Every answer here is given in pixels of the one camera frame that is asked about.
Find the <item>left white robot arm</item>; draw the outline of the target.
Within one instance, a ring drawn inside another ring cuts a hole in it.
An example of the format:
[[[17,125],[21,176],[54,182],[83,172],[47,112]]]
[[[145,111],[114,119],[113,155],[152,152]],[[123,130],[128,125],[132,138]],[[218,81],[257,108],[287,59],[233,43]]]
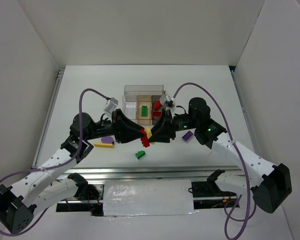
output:
[[[11,186],[0,184],[0,222],[10,236],[27,232],[38,213],[61,200],[99,200],[100,191],[78,173],[58,180],[92,151],[90,140],[114,136],[117,143],[125,144],[146,136],[144,128],[128,119],[120,109],[111,118],[101,118],[98,122],[86,112],[77,114],[69,129],[69,137],[40,167],[31,169]]]

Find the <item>red rounded lego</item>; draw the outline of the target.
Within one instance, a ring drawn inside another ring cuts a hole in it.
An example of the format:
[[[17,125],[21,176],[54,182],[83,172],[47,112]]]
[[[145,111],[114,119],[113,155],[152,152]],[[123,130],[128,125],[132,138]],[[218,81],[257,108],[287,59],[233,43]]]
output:
[[[154,110],[154,111],[158,111],[161,107],[162,107],[162,103],[161,103],[160,100],[158,100],[158,101],[154,104],[153,110]]]

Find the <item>red green lego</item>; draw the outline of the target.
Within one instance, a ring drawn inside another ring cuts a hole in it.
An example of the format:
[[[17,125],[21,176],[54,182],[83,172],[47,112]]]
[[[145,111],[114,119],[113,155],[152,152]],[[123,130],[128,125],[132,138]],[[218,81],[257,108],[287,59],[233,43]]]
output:
[[[162,115],[162,113],[161,113],[160,111],[154,111],[154,112],[152,113],[152,119],[153,119],[153,120],[159,120],[160,117],[161,117],[161,115]]]

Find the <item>green rectangular lego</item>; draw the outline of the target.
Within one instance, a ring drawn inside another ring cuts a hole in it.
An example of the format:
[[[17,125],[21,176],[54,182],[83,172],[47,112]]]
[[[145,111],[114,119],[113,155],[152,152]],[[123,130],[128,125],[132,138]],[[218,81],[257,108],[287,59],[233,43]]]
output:
[[[148,117],[148,115],[149,115],[148,111],[149,111],[149,108],[148,108],[147,105],[142,105],[141,106],[141,111],[140,112],[141,112],[142,117]]]

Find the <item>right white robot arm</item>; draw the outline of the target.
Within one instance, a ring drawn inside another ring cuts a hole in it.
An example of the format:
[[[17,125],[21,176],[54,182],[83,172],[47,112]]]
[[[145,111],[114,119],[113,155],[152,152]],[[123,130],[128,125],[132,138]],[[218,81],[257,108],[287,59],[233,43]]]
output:
[[[194,130],[194,137],[203,146],[231,160],[249,177],[249,189],[256,205],[272,214],[292,193],[290,169],[283,163],[274,163],[249,150],[231,138],[229,130],[211,118],[211,109],[201,97],[189,101],[188,111],[173,115],[173,99],[162,96],[155,103],[161,111],[158,122],[151,129],[151,143],[169,143],[178,131]]]

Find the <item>yellow lego brick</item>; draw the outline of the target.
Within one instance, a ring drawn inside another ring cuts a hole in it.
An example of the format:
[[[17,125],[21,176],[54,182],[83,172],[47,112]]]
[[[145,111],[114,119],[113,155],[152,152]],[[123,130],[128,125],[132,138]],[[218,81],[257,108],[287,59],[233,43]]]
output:
[[[145,128],[144,131],[146,132],[146,136],[149,139],[152,136],[152,131],[150,128]]]

